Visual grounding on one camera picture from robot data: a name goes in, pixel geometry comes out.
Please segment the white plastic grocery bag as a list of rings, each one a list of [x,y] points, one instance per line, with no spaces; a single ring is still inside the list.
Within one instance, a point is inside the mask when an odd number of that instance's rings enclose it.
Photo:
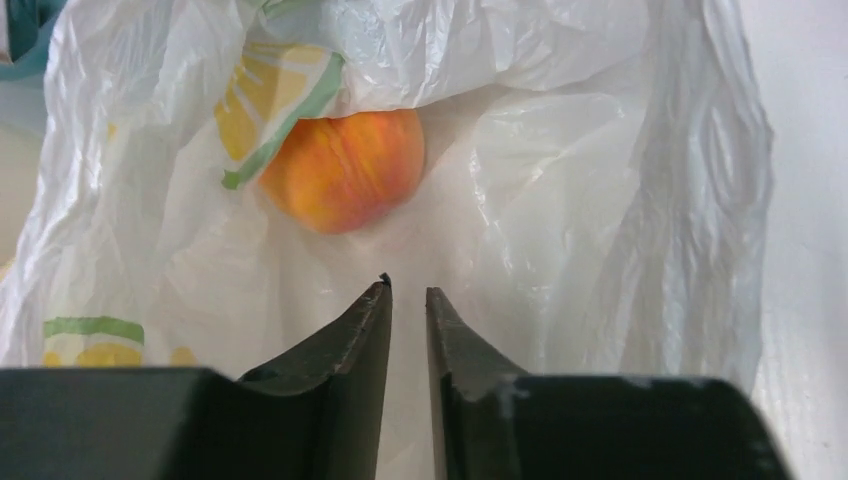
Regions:
[[[522,367],[761,352],[771,131],[734,1],[71,1],[1,362],[237,377],[393,283],[376,475],[431,479],[425,293]],[[340,235],[258,187],[289,121],[414,108],[415,194]]]

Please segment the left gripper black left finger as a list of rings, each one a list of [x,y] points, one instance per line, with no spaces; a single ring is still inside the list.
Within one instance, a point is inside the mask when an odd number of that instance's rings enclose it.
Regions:
[[[371,479],[392,283],[230,379],[203,367],[1,373],[5,479]]]

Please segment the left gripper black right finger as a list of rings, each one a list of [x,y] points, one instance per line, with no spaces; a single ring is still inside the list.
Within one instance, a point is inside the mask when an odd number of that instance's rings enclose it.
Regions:
[[[439,479],[788,479],[747,398],[709,377],[538,375],[426,292]]]

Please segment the teal transparent plastic tub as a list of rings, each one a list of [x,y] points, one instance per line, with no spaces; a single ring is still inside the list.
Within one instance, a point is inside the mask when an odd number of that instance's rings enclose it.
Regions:
[[[66,0],[1,0],[1,80],[42,75]]]

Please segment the orange peach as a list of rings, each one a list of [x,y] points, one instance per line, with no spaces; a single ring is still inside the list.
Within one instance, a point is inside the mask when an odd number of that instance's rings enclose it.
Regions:
[[[425,141],[414,109],[302,119],[260,175],[271,202],[323,234],[357,230],[417,190]]]

